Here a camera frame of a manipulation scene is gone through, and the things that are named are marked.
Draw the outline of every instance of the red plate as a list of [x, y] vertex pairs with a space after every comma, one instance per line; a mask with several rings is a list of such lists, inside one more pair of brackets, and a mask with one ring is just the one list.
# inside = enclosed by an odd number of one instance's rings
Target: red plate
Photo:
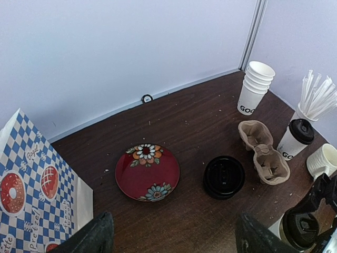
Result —
[[154, 202], [177, 186], [180, 169], [174, 155], [159, 145], [140, 144], [128, 149], [115, 170], [119, 188], [130, 198]]

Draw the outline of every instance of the floral pattern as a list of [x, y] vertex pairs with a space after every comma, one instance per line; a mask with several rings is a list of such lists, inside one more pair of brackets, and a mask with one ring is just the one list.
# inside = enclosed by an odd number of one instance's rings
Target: floral pattern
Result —
[[145, 165], [146, 167], [151, 167], [151, 164], [160, 164], [160, 157], [163, 155], [164, 150], [161, 146], [152, 144], [141, 144], [127, 150], [127, 154], [132, 154], [134, 160], [132, 161], [130, 167], [135, 167], [137, 165]]
[[163, 186], [158, 186], [156, 183], [154, 183], [150, 188], [148, 188], [147, 194], [145, 194], [145, 196], [139, 197], [138, 200], [148, 202], [162, 200], [172, 191], [173, 187], [171, 187], [169, 183], [165, 184], [164, 182]]

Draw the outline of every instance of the white wall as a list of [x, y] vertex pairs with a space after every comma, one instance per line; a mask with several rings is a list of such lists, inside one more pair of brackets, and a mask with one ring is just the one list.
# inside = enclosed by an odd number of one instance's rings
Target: white wall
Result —
[[21, 107], [47, 138], [238, 68], [256, 1], [0, 2], [0, 126]]
[[[293, 107], [309, 69], [337, 84], [337, 1], [269, 1], [250, 59], [275, 69], [271, 90]], [[337, 147], [337, 110], [314, 126]]]

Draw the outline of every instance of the wooden table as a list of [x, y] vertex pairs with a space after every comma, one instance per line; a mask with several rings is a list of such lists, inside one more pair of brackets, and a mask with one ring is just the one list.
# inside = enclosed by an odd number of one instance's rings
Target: wooden table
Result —
[[[95, 215], [113, 214], [114, 252], [236, 252], [234, 229], [239, 214], [249, 213], [270, 226], [308, 192], [313, 180], [305, 160], [326, 141], [317, 134], [314, 143], [289, 162], [287, 182], [260, 184], [253, 153], [242, 145], [237, 125], [243, 120], [262, 121], [276, 147], [293, 110], [268, 92], [252, 116], [240, 114], [236, 105], [243, 76], [236, 72], [175, 92], [53, 143], [94, 189]], [[167, 147], [181, 166], [177, 188], [155, 203], [128, 198], [114, 178], [122, 153], [145, 142]], [[218, 155], [231, 155], [245, 168], [245, 184], [229, 200], [212, 199], [202, 187], [205, 166]], [[334, 213], [322, 202], [317, 217], [325, 231]]]

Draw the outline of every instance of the paper bag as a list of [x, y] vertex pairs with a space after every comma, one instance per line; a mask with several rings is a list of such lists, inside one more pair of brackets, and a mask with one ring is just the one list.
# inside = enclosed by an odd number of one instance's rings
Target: paper bag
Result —
[[93, 218], [93, 190], [19, 109], [0, 132], [0, 252], [47, 252]]

